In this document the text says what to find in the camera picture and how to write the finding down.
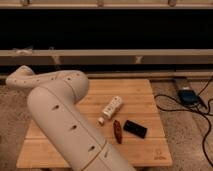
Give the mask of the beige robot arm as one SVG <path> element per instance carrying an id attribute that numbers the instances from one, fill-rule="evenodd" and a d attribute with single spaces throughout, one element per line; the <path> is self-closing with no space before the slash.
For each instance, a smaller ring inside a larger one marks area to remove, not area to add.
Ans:
<path id="1" fill-rule="evenodd" d="M 74 171 L 136 171 L 77 109 L 89 88 L 83 72 L 36 74 L 21 66 L 6 84 L 29 92 L 27 107 L 33 120 Z"/>

